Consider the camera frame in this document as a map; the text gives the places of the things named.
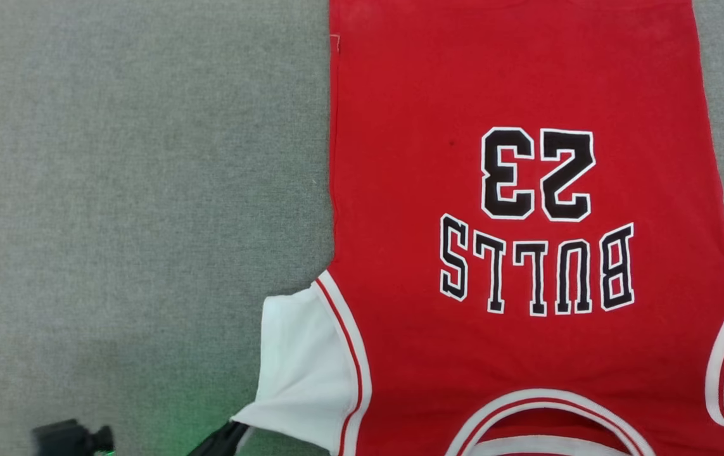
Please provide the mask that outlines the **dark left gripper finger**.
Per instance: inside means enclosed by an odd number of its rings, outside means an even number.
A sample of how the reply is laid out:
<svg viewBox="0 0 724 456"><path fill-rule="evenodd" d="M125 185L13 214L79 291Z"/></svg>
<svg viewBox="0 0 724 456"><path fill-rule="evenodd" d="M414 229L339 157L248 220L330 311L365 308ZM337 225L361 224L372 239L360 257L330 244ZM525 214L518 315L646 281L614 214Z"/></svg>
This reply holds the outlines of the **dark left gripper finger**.
<svg viewBox="0 0 724 456"><path fill-rule="evenodd" d="M187 456L236 456L250 427L243 422L229 421L197 445Z"/></svg>

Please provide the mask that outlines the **red and white basketball jersey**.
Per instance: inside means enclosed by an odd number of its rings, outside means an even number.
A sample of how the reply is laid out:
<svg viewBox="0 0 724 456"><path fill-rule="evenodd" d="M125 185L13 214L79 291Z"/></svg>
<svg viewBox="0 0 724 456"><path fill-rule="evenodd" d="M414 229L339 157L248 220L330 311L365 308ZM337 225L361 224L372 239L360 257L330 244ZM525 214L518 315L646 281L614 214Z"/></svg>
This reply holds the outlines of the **red and white basketball jersey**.
<svg viewBox="0 0 724 456"><path fill-rule="evenodd" d="M334 256L234 420L331 456L724 456L691 0L329 0Z"/></svg>

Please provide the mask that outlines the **grey fabric sofa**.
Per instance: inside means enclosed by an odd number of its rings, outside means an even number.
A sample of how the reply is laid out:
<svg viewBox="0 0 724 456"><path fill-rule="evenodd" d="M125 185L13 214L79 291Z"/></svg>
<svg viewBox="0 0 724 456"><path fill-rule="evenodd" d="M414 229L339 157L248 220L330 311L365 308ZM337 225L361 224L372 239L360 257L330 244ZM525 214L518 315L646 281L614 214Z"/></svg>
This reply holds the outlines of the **grey fabric sofa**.
<svg viewBox="0 0 724 456"><path fill-rule="evenodd" d="M724 207L724 0L691 0ZM0 456L187 456L334 256L329 0L0 0Z"/></svg>

